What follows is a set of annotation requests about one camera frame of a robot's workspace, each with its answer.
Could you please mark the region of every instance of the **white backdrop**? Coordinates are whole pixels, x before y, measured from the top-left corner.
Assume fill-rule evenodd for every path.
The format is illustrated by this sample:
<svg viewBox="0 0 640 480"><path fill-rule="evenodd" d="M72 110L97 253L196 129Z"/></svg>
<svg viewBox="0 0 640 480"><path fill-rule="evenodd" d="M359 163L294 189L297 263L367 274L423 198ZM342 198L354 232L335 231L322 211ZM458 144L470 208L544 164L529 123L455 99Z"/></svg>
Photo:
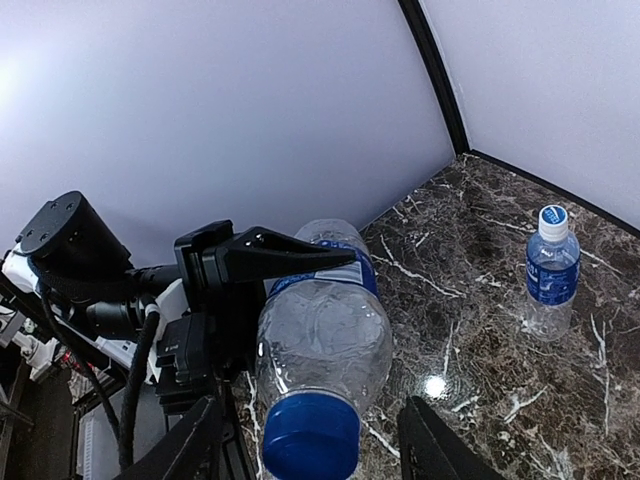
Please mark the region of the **white backdrop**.
<svg viewBox="0 0 640 480"><path fill-rule="evenodd" d="M231 218L364 226L453 159L396 2L0 3L0 250L83 191L138 266Z"/></svg>
<svg viewBox="0 0 640 480"><path fill-rule="evenodd" d="M421 2L471 146L640 228L640 2Z"/></svg>

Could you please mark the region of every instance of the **plastic water bottle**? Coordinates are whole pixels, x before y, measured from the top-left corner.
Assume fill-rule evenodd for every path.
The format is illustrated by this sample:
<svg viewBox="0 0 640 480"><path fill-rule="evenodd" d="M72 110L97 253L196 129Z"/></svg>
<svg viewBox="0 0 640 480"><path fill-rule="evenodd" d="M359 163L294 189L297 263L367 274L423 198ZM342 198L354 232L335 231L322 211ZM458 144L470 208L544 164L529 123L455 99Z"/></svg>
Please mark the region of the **plastic water bottle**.
<svg viewBox="0 0 640 480"><path fill-rule="evenodd" d="M296 238L355 250L357 261L283 278L271 290L256 362L269 408L262 456L281 480L343 480L358 464L360 414L389 374L391 327L353 226L317 220Z"/></svg>
<svg viewBox="0 0 640 480"><path fill-rule="evenodd" d="M569 329L580 276L580 244L569 231L569 215L558 206L540 210L538 231L527 245L527 327L541 340Z"/></svg>

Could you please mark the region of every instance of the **black cable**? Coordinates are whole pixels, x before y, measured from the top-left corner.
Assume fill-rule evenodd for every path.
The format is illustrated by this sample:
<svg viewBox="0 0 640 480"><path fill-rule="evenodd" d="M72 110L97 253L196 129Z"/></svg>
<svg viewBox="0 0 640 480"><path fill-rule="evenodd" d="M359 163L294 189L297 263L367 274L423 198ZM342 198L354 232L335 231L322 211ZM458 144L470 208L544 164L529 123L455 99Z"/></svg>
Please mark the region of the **black cable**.
<svg viewBox="0 0 640 480"><path fill-rule="evenodd" d="M160 323L158 306L153 299L142 299L145 305L145 320L138 336L138 346L133 354L129 377L124 387L122 410L120 411L120 438L118 441L118 460L120 470L125 471L133 465L133 434L136 423L136 410L140 398L142 383L147 375L147 359L153 345L153 339Z"/></svg>
<svg viewBox="0 0 640 480"><path fill-rule="evenodd" d="M67 337L67 334L62 331L63 329L58 324L55 314L51 309L51 303L49 301L50 292L51 292L51 289L49 287L40 284L40 300L42 302L42 309L44 310L44 315L47 321L49 322L49 327L51 328L51 330L53 330L53 333L56 335L56 337L58 337L58 339L62 343L64 343L65 346L69 349L69 351L73 354L76 361L78 362L78 365L80 366L80 370L82 371L82 374L89 379L89 382L91 382L91 385L93 386L93 390L96 392L96 394L98 395L98 398L100 398L100 401L102 402L102 406L104 407L104 412L107 415L107 420L109 421L109 425L113 430L113 434L116 437L116 441L118 441L120 436L120 431L119 431L120 424L118 422L118 417L116 416L116 412L113 409L111 402L109 401L107 392L105 392L104 388L102 388L102 385L98 381L98 377L96 377L95 372L89 366L87 361L84 358L82 358L80 355L78 355L77 352L73 351L73 348L71 347L71 342L69 342L69 338Z"/></svg>

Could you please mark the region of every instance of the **dark marble countertop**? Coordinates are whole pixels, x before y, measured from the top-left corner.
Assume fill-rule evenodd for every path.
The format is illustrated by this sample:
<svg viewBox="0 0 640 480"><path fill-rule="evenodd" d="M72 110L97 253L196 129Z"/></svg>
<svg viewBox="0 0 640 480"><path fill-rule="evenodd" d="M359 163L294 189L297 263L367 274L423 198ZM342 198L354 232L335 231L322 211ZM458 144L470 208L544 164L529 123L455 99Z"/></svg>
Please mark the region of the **dark marble countertop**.
<svg viewBox="0 0 640 480"><path fill-rule="evenodd" d="M524 250L565 206L582 247L569 333L526 333ZM507 479L640 478L640 240L557 194L464 156L365 229L394 333L363 418L356 479L400 478L396 417L419 395ZM265 417L235 386L258 478Z"/></svg>

